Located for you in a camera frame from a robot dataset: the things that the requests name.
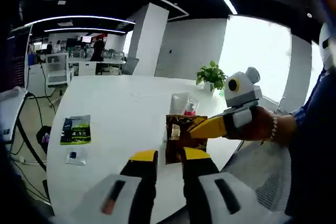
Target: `human hand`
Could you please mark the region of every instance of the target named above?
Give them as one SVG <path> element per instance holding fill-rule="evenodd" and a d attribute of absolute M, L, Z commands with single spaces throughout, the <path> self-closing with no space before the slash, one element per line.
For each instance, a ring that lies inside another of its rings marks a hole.
<path fill-rule="evenodd" d="M 230 135 L 226 136 L 227 138 L 257 141 L 271 136 L 273 113 L 261 106 L 252 107 L 250 110 L 252 121 L 240 127 L 236 132 L 230 132 Z"/>

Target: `white cabinet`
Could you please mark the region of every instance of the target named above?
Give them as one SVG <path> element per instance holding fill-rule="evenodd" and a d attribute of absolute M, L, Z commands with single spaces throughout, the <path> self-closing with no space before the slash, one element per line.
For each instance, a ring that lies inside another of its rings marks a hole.
<path fill-rule="evenodd" d="M 78 76 L 95 76 L 96 75 L 96 62 L 80 62 L 78 63 Z"/>

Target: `white wall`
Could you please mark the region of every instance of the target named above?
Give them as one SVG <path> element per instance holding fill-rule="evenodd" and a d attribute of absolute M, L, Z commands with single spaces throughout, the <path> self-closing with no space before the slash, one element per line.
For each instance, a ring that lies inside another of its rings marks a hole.
<path fill-rule="evenodd" d="M 123 48 L 122 51 L 125 54 L 128 54 L 128 52 L 130 50 L 132 35 L 133 35 L 133 31 L 129 31 L 126 35 L 124 35 L 125 42 L 124 42 L 124 48 Z"/>
<path fill-rule="evenodd" d="M 128 58 L 139 59 L 134 75 L 154 76 L 168 14 L 168 10 L 151 3 L 134 14 L 135 26 L 128 53 Z"/>
<path fill-rule="evenodd" d="M 292 35 L 287 84 L 281 107 L 292 112 L 305 103 L 311 74 L 311 43 Z"/>
<path fill-rule="evenodd" d="M 126 35 L 120 36 L 115 34 L 107 34 L 105 49 L 114 49 L 115 51 L 123 51 Z"/>
<path fill-rule="evenodd" d="M 226 19 L 167 23 L 155 76 L 195 80 L 201 66 L 219 62 L 225 27 Z"/>

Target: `white round table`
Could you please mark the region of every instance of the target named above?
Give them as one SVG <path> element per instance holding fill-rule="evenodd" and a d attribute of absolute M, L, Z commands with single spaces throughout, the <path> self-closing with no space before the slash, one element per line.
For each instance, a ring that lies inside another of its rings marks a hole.
<path fill-rule="evenodd" d="M 195 81 L 143 76 L 74 77 L 55 116 L 48 146 L 47 181 L 56 215 L 72 211 L 84 193 L 109 174 L 118 174 L 134 153 L 159 151 L 156 198 L 151 223 L 185 206 L 182 165 L 165 164 L 163 135 L 171 94 L 190 92 L 199 100 L 198 115 L 214 116 L 226 108 L 224 98 L 212 96 Z M 85 166 L 66 164 L 69 148 L 60 145 L 65 117 L 90 115 L 91 143 L 81 146 Z M 208 140 L 207 152 L 222 169 L 240 141 Z"/>

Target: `window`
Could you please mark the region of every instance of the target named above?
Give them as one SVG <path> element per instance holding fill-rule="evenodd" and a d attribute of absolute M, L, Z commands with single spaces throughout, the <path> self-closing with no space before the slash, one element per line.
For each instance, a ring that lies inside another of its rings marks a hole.
<path fill-rule="evenodd" d="M 48 43 L 43 43 L 41 49 L 47 49 Z"/>
<path fill-rule="evenodd" d="M 34 52 L 36 52 L 36 50 L 41 50 L 42 42 L 35 42 L 33 45 L 34 45 Z"/>
<path fill-rule="evenodd" d="M 133 34 L 133 31 L 129 31 L 126 34 L 125 43 L 124 43 L 124 49 L 122 50 L 125 54 L 128 54 L 128 51 L 130 50 L 132 34 Z"/>
<path fill-rule="evenodd" d="M 219 67 L 228 76 L 255 67 L 262 94 L 279 102 L 285 90 L 291 49 L 290 29 L 261 19 L 231 16 Z"/>
<path fill-rule="evenodd" d="M 317 79 L 323 69 L 323 62 L 320 55 L 320 48 L 319 45 L 315 42 L 311 43 L 311 73 L 310 73 L 310 80 L 309 80 L 309 87 L 306 95 L 306 101 L 308 101 L 310 94 L 315 87 Z"/>

